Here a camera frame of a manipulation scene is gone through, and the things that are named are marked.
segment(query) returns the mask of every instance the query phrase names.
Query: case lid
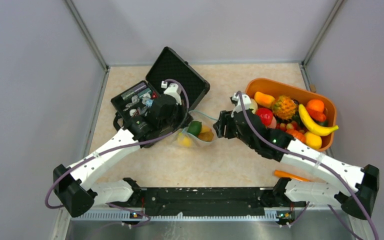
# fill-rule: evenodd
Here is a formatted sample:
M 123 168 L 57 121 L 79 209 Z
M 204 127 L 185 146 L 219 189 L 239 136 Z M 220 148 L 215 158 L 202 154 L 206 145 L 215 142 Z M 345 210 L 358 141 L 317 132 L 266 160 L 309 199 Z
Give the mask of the case lid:
M 210 84 L 168 46 L 164 47 L 146 75 L 146 81 L 161 94 L 164 92 L 161 82 L 166 79 L 174 79 L 184 87 L 190 110 L 194 109 L 210 90 Z

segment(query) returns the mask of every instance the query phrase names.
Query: orange basket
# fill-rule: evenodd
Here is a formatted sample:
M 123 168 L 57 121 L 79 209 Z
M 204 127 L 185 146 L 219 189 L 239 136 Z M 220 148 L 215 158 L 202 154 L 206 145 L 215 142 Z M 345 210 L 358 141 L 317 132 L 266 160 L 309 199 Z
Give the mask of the orange basket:
M 256 92 L 272 95 L 275 98 L 280 95 L 286 95 L 298 100 L 298 102 L 304 105 L 311 99 L 320 99 L 324 103 L 324 114 L 327 116 L 328 126 L 332 127 L 336 125 L 337 108 L 333 102 L 325 96 L 267 78 L 256 78 L 248 84 L 245 93 L 250 98 L 254 98 L 254 94 L 256 94 Z M 334 135 L 335 132 L 332 132 L 327 136 L 321 137 L 321 148 L 318 149 L 319 152 L 325 151 L 332 145 Z

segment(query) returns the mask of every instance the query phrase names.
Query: beige table surface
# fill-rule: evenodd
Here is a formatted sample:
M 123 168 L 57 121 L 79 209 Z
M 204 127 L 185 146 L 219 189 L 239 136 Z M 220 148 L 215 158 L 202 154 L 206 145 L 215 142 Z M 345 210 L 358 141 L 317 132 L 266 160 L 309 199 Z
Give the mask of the beige table surface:
M 222 110 L 232 110 L 229 97 L 256 78 L 268 78 L 305 88 L 297 63 L 192 65 L 210 85 L 210 91 L 196 108 L 218 118 Z M 91 151 L 107 142 L 116 130 L 116 110 L 110 100 L 143 80 L 151 66 L 112 67 L 99 110 Z M 98 182 L 132 178 L 141 187 L 271 187 L 278 180 L 274 170 L 282 170 L 314 180 L 304 171 L 262 158 L 238 139 L 219 139 L 204 148 L 183 148 L 164 139 L 151 148 L 140 149 L 123 158 Z

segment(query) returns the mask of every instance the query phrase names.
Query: transparent bag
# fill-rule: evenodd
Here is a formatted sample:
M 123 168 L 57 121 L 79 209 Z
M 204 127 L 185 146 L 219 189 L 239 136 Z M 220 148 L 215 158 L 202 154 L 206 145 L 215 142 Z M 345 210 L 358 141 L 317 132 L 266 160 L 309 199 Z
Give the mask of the transparent bag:
M 179 131 L 177 131 L 177 133 L 175 133 L 175 139 L 173 143 L 179 147 L 185 148 L 206 147 L 214 143 L 218 139 L 218 137 L 216 131 L 213 128 L 213 124 L 215 124 L 218 119 L 210 117 L 207 114 L 197 110 L 191 110 L 189 111 L 189 114 L 192 116 L 193 121 L 201 122 L 201 131 L 199 135 L 195 136 L 192 133 L 188 132 L 189 126 L 193 122 L 192 121 L 188 127 L 180 129 Z

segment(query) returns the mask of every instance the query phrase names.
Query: banana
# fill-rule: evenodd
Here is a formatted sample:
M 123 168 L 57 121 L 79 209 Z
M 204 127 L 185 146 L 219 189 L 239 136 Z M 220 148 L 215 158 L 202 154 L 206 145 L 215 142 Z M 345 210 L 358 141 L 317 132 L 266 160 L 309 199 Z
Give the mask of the banana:
M 298 106 L 298 112 L 299 112 L 299 117 L 301 118 L 302 123 L 310 132 L 312 132 L 315 135 L 327 136 L 339 129 L 338 125 L 325 127 L 325 126 L 320 126 L 319 124 L 314 122 L 311 116 L 309 115 L 309 113 L 307 112 L 306 107 L 302 104 Z

